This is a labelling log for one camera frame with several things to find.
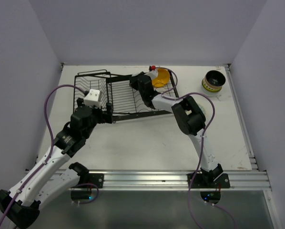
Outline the orange yellow bowl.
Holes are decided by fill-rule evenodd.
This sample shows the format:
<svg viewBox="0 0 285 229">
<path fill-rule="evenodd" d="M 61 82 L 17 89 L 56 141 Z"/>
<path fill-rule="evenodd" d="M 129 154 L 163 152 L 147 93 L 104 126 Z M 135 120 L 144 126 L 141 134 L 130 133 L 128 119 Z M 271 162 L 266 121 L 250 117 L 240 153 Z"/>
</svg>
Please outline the orange yellow bowl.
<svg viewBox="0 0 285 229">
<path fill-rule="evenodd" d="M 167 85 L 170 80 L 169 71 L 163 68 L 159 68 L 156 69 L 155 72 L 157 73 L 157 76 L 152 79 L 152 85 L 156 88 L 164 87 Z"/>
</svg>

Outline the white ribbed bowl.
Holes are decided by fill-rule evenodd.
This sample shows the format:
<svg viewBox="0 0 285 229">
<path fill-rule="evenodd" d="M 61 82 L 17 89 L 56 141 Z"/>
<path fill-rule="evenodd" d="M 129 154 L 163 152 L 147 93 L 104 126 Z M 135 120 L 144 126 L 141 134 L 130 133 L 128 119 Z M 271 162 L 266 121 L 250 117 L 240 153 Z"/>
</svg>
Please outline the white ribbed bowl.
<svg viewBox="0 0 285 229">
<path fill-rule="evenodd" d="M 219 95 L 218 92 L 209 92 L 209 91 L 207 91 L 207 90 L 201 90 L 201 92 L 202 92 L 203 94 L 205 94 L 206 96 L 208 96 L 208 97 L 216 97 L 216 96 Z"/>
</svg>

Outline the white blue striped bowl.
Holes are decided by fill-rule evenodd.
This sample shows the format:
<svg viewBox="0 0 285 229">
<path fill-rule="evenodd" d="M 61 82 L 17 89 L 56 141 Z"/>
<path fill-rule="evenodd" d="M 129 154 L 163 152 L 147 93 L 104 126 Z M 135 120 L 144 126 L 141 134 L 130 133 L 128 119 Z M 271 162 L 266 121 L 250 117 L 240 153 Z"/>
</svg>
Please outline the white blue striped bowl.
<svg viewBox="0 0 285 229">
<path fill-rule="evenodd" d="M 209 84 L 205 79 L 202 80 L 202 88 L 209 93 L 218 93 L 221 91 L 222 86 L 213 86 Z"/>
</svg>

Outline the beige bowl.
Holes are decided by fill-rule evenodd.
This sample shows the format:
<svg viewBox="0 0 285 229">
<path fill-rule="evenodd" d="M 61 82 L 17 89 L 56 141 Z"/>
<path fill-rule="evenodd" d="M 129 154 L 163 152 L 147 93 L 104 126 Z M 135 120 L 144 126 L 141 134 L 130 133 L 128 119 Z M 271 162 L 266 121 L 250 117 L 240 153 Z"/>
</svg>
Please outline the beige bowl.
<svg viewBox="0 0 285 229">
<path fill-rule="evenodd" d="M 213 86 L 223 86 L 226 83 L 225 76 L 217 70 L 209 71 L 204 79 Z"/>
</svg>

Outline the yellow sun pattern bowl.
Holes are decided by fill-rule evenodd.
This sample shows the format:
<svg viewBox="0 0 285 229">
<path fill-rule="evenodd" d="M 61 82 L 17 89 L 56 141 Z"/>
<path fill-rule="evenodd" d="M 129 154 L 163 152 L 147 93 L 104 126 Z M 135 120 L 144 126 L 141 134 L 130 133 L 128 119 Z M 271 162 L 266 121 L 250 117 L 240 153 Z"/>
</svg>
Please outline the yellow sun pattern bowl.
<svg viewBox="0 0 285 229">
<path fill-rule="evenodd" d="M 202 113 L 206 116 L 206 110 L 205 107 L 201 103 L 197 103 L 199 108 L 201 109 Z"/>
</svg>

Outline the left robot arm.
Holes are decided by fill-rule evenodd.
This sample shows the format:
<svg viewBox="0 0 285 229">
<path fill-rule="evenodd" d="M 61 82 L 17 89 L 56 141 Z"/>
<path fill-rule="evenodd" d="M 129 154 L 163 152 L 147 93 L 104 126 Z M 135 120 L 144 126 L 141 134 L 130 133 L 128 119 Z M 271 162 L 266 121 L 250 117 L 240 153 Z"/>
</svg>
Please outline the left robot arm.
<svg viewBox="0 0 285 229">
<path fill-rule="evenodd" d="M 86 99 L 77 99 L 78 107 L 63 129 L 56 135 L 43 158 L 9 190 L 0 190 L 0 210 L 17 228 L 27 229 L 38 218 L 41 209 L 71 187 L 97 186 L 89 182 L 89 171 L 82 164 L 72 163 L 59 177 L 52 176 L 86 143 L 97 124 L 112 123 L 113 106 L 102 109 L 88 106 Z"/>
</svg>

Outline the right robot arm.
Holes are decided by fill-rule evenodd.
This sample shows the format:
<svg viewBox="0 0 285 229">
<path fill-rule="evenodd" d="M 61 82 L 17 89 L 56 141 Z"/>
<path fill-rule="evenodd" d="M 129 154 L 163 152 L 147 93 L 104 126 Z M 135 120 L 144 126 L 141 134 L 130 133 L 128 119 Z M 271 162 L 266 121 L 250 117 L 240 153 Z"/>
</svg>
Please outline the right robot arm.
<svg viewBox="0 0 285 229">
<path fill-rule="evenodd" d="M 147 107 L 173 113 L 179 129 L 190 138 L 196 152 L 199 153 L 197 170 L 201 171 L 201 175 L 199 178 L 195 178 L 197 172 L 194 172 L 192 181 L 197 180 L 207 187 L 214 187 L 219 182 L 223 169 L 215 158 L 206 136 L 206 130 L 215 115 L 213 102 L 201 93 L 189 93 L 180 98 L 165 96 L 154 90 L 150 76 L 143 73 L 130 77 L 130 87 L 140 93 Z M 206 121 L 202 109 L 192 97 L 193 94 L 209 100 L 213 109 L 209 122 Z"/>
</svg>

